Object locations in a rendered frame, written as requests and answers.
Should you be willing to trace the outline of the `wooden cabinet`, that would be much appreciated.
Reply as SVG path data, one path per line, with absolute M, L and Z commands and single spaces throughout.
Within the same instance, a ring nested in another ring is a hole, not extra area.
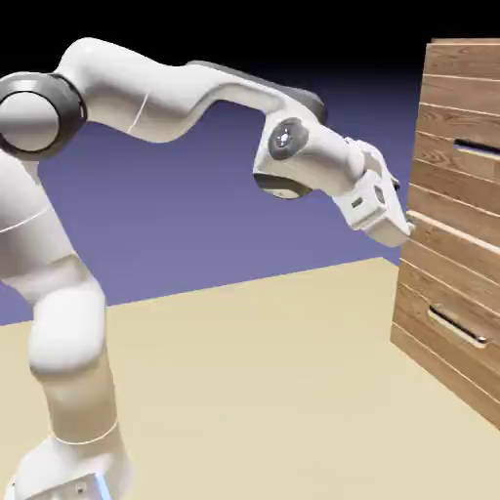
M 500 38 L 426 49 L 392 342 L 500 429 Z

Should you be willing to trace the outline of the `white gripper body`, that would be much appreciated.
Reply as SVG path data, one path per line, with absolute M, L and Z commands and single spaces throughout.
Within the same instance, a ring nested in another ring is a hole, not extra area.
M 373 145 L 361 145 L 365 158 L 366 191 L 370 195 L 369 215 L 360 223 L 375 241 L 398 247 L 410 237 L 414 226 L 406 218 L 398 198 L 399 181 L 387 167 L 383 154 Z

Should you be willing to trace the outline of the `wooden drawer front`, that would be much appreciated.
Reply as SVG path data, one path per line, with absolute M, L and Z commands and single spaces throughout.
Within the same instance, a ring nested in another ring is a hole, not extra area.
M 500 247 L 423 214 L 402 246 L 391 340 L 500 430 Z M 428 307 L 489 342 L 484 349 L 429 318 Z
M 409 210 L 500 247 L 500 159 L 455 139 L 500 146 L 500 38 L 428 44 L 408 193 Z

